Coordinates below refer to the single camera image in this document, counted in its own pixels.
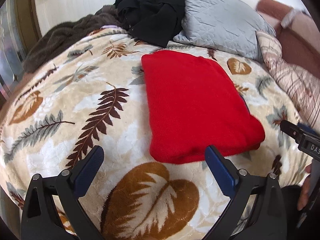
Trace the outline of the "person's right hand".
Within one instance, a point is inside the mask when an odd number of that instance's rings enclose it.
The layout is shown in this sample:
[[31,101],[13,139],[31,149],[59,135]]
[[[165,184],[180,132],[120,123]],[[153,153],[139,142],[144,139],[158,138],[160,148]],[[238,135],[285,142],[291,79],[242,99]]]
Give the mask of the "person's right hand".
[[304,180],[303,186],[301,188],[300,197],[297,203],[298,211],[301,211],[308,203],[309,200],[309,190],[310,190],[310,176],[312,167],[311,164],[305,168],[305,171],[309,174]]

